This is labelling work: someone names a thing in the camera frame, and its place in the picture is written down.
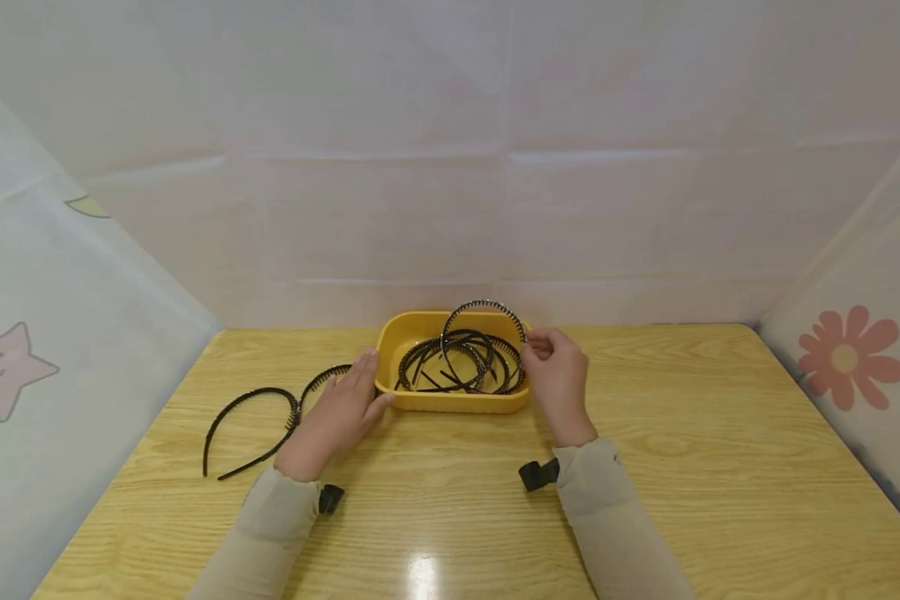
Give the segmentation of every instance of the left hand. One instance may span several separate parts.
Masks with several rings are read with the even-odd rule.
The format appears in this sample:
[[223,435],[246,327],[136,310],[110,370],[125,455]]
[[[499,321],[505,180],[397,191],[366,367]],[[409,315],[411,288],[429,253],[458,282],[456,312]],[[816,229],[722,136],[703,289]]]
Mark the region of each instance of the left hand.
[[273,466],[299,482],[316,481],[330,459],[360,441],[393,403],[393,394],[374,398],[377,352],[357,356],[340,380],[331,377],[323,395],[293,435],[280,447]]

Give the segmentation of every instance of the beige sleeve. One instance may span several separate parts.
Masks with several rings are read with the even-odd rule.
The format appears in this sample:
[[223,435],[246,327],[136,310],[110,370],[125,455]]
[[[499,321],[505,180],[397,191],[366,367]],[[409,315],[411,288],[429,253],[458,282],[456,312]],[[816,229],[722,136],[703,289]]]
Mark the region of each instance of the beige sleeve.
[[186,599],[280,598],[317,519],[319,490],[316,482],[293,481],[268,467]]
[[557,493],[601,600],[694,598],[608,440],[555,448]]

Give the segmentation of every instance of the yellow plastic basket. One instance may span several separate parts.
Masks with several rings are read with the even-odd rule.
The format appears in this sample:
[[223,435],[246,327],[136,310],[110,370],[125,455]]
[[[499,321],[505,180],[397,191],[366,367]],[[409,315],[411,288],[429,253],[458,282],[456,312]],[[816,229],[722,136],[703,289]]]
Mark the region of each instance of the yellow plastic basket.
[[[391,318],[380,332],[377,341],[377,352],[380,354],[380,366],[377,368],[376,386],[382,392],[393,392],[398,383],[400,360],[408,349],[435,338],[448,320],[449,312],[438,310],[421,310],[401,313]],[[507,315],[487,312],[463,312],[454,318],[452,328],[476,329],[481,333],[499,336],[519,349],[520,339],[513,322]],[[473,374],[474,366],[466,357],[460,356],[460,365],[454,362],[461,378]],[[514,393],[465,393],[465,392],[411,392],[400,389],[396,392],[393,406],[408,411],[439,411],[448,413],[512,413],[527,403],[530,396],[530,385],[525,380]]]

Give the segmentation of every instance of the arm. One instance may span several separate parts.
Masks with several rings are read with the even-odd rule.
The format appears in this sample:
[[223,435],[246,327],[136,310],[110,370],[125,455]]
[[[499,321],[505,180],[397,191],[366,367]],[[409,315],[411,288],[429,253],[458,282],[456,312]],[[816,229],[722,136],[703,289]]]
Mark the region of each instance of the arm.
[[335,454],[367,433],[391,393],[373,397],[375,350],[347,375],[327,382],[323,395],[250,487],[237,520],[193,583],[187,600],[275,600],[283,595],[313,522],[320,473]]
[[560,463],[557,493],[601,600],[694,598],[640,500],[616,449],[597,437],[584,406],[587,355],[557,329],[536,329],[522,348],[534,396]]

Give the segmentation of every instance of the yellow moon shape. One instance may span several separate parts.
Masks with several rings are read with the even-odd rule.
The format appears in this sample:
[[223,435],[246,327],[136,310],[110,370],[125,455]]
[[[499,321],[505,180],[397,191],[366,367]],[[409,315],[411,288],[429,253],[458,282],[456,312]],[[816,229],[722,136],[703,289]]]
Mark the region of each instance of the yellow moon shape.
[[110,215],[103,210],[100,204],[94,198],[89,196],[78,197],[77,200],[66,202],[67,206],[76,210],[77,213],[85,214],[89,217],[97,217],[97,219],[109,219]]

